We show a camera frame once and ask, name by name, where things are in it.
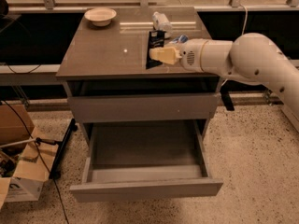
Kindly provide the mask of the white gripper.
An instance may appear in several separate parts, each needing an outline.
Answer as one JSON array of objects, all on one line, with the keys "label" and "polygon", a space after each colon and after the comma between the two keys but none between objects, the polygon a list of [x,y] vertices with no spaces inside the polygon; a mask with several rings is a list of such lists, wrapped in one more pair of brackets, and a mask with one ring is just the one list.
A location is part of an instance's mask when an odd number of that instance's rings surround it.
[{"label": "white gripper", "polygon": [[149,60],[154,63],[174,65],[179,61],[186,70],[203,73],[201,56],[206,39],[191,39],[175,47],[159,47],[149,50]]}]

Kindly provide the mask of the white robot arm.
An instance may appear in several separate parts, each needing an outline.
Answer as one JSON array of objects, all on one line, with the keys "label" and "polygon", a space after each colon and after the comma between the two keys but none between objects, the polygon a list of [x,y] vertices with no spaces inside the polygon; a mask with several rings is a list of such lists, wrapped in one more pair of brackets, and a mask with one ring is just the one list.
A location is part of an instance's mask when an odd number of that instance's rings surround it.
[{"label": "white robot arm", "polygon": [[189,71],[210,73],[227,80],[262,84],[278,96],[282,111],[299,125],[299,70],[265,35],[248,33],[236,41],[190,39],[149,49],[153,61]]}]

